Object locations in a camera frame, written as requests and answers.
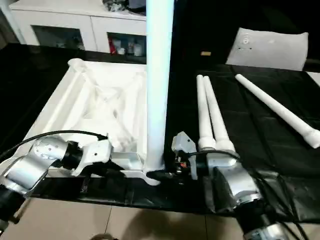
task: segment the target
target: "cabinet glass door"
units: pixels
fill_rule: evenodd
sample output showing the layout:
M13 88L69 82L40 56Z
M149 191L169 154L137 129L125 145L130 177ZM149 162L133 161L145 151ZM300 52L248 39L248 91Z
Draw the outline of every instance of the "cabinet glass door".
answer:
M111 54L146 57L147 38L143 35L107 32Z
M77 28L38 25L31 27L41 46L85 49L80 30Z

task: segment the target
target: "white tube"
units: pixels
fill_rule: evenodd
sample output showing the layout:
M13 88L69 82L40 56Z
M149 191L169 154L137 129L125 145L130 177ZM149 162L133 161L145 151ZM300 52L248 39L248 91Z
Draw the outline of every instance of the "white tube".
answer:
M148 172L163 167L174 0L148 0L146 16Z
M202 75L196 76L196 91L198 99L198 118L199 118L199 151L205 148L215 148L216 141L214 139L210 115L206 97L206 90L204 86L204 77Z
M217 150L230 150L235 152L235 146L229 139L229 135L224 120L222 118L216 95L212 88L209 77L205 76L203 78L203 81L211 117L212 128L216 141L215 148Z
M262 91L259 87L254 85L248 79L241 74L237 74L235 78L245 86L250 92L252 92L258 99L264 102L272 111L278 114L283 120L285 120L291 127L293 127L299 134L301 134L304 140L314 149L320 146L320 131L312 128L302 119L284 107L281 103L273 99L267 93Z

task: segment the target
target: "white 3d printed part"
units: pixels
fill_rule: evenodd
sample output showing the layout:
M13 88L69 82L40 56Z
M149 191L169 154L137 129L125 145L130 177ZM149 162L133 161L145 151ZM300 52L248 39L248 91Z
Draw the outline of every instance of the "white 3d printed part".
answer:
M199 117L199 151L205 148L215 148L216 141L214 139L210 115L206 97L206 90L204 86L204 77L202 75L196 76L196 91L198 100L198 117Z
M212 88L209 77L203 77L203 81L211 117L212 128L216 141L215 148L217 150L230 150L235 152L235 146L229 139L229 135L224 120L222 118L219 105L215 96L215 92Z
M254 85L248 79L241 74L237 74L235 78L245 86L250 92L252 92L258 99L264 102L272 111L278 114L283 120L285 120L291 127L294 128L299 134L302 135L304 140L314 149L320 146L320 131L312 128L298 116L284 107L281 103L273 99L267 93L262 91L259 87Z

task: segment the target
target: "black tablecloth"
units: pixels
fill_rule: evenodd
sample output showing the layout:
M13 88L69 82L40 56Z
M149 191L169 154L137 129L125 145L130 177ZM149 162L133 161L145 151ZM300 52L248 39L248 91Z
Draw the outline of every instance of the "black tablecloth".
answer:
M2 125L0 151L21 141L68 69L68 60L137 63L145 58L50 47L9 45L0 51ZM173 137L185 131L199 139L196 75L208 75L226 128L244 163L254 166L301 222L320 222L320 156L302 137L234 79L237 73L320 129L320 88L305 73L272 68L214 65L196 70L192 63L172 69L169 82L164 159L169 165ZM177 212L209 213L201 181L149 186L141 179L47 178L34 197ZM289 219L267 191L279 219Z

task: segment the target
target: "white cabinet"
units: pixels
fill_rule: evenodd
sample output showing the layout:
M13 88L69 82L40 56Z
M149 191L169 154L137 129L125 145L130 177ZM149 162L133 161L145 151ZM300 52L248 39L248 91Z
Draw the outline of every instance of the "white cabinet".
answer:
M25 10L12 13L28 45L97 50L90 16Z
M102 0L19 0L9 7L22 44L146 56L146 16L109 12Z
M91 20L99 52L110 53L110 45L113 45L116 49L123 48L126 53L134 54L134 48L138 45L141 48L138 55L146 55L146 21L96 16L92 16Z

